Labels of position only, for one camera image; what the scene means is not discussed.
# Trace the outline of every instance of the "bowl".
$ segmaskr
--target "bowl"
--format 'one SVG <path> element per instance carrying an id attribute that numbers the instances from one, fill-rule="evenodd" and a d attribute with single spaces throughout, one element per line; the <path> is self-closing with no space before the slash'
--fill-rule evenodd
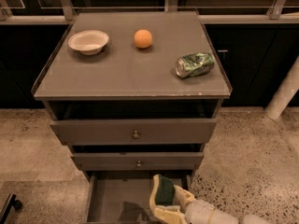
<path id="1" fill-rule="evenodd" d="M 68 40 L 68 46 L 84 55 L 99 53 L 108 42 L 109 36 L 101 31 L 89 30 L 72 35 Z"/>

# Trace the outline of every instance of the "gray countertop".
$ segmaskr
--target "gray countertop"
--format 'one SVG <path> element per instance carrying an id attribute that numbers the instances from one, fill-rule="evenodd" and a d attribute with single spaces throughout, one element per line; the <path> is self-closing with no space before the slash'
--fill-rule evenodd
<path id="1" fill-rule="evenodd" d="M 137 49 L 134 33 L 148 29 L 152 46 Z M 68 47 L 68 38 L 100 30 L 109 42 L 85 56 Z M 221 69 L 180 79 L 175 62 L 183 55 L 212 52 L 195 12 L 80 13 L 35 92 L 37 100 L 103 100 L 230 96 Z"/>

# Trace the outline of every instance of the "drawer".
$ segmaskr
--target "drawer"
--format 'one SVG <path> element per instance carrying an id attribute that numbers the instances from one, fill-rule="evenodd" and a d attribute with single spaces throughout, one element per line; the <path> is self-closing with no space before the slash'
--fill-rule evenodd
<path id="1" fill-rule="evenodd" d="M 83 223 L 162 224 L 150 211 L 153 176 L 150 171 L 93 172 Z M 175 185 L 188 189 L 186 171 L 160 172 Z M 173 205 L 179 205 L 177 199 Z"/>
<path id="2" fill-rule="evenodd" d="M 193 170 L 203 159 L 203 153 L 76 153 L 71 158 L 82 171 Z"/>
<path id="3" fill-rule="evenodd" d="M 97 119 L 53 121 L 62 143 L 181 144 L 207 143 L 216 119 Z"/>

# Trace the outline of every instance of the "terrazzo floor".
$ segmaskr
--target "terrazzo floor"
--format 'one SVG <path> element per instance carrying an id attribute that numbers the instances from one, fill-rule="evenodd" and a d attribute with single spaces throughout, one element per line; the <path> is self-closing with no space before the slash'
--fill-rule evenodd
<path id="1" fill-rule="evenodd" d="M 0 208 L 7 223 L 80 223 L 89 183 L 50 129 L 43 109 L 0 109 Z M 299 223 L 299 107 L 271 120 L 261 107 L 223 107 L 192 192 L 238 218 Z"/>

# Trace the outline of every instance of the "metal knob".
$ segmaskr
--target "metal knob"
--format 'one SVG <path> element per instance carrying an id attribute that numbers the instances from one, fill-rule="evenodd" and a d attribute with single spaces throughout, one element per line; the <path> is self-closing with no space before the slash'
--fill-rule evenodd
<path id="1" fill-rule="evenodd" d="M 138 131 L 134 131 L 134 132 L 133 132 L 132 137 L 133 137 L 134 139 L 138 139 L 139 136 L 140 136 L 140 135 L 139 135 Z"/>
<path id="2" fill-rule="evenodd" d="M 136 167 L 137 167 L 137 168 L 140 168 L 141 166 L 142 166 L 141 161 L 137 161 Z"/>

